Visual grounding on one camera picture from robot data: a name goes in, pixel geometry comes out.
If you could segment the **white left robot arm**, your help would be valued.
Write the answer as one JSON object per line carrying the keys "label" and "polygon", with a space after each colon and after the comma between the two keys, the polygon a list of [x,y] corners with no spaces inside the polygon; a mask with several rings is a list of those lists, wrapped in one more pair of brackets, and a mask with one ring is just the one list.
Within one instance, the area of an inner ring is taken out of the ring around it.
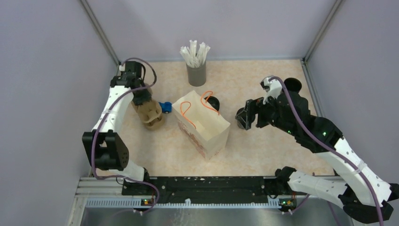
{"label": "white left robot arm", "polygon": [[150,101],[150,87],[144,82],[148,62],[131,57],[119,65],[120,75],[110,82],[108,100],[98,122],[89,132],[84,132],[82,142],[90,163],[92,173],[97,179],[97,169],[114,170],[115,177],[133,181],[133,189],[139,194],[150,191],[151,182],[145,178],[145,168],[129,159],[129,150],[119,136],[128,106],[142,105]]}

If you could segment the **teddy bear paper bag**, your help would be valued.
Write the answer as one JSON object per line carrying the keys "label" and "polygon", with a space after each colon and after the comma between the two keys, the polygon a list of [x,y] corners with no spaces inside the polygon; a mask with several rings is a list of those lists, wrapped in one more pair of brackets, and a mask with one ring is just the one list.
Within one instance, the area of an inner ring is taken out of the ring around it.
{"label": "teddy bear paper bag", "polygon": [[213,91],[202,95],[191,91],[172,104],[178,126],[206,160],[217,156],[226,146],[231,124],[210,103]]}

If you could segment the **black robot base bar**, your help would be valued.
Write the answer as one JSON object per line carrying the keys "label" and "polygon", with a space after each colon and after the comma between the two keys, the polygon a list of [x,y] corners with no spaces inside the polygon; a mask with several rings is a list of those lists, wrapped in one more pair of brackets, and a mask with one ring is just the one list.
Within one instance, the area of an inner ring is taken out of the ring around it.
{"label": "black robot base bar", "polygon": [[150,177],[152,188],[124,181],[122,195],[158,198],[159,204],[250,204],[267,203],[271,198],[295,194],[275,177]]}

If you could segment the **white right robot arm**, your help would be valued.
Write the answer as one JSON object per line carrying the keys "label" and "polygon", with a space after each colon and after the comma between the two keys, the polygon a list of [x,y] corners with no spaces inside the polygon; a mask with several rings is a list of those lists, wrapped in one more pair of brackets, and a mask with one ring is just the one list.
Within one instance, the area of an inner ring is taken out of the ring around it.
{"label": "white right robot arm", "polygon": [[335,183],[284,167],[276,171],[280,193],[295,191],[317,196],[364,224],[389,220],[393,214],[390,202],[399,197],[398,184],[380,179],[354,152],[340,129],[329,119],[312,115],[308,107],[308,100],[297,92],[280,91],[248,100],[235,118],[245,130],[252,124],[257,128],[270,125],[292,135],[342,178],[342,182]]}

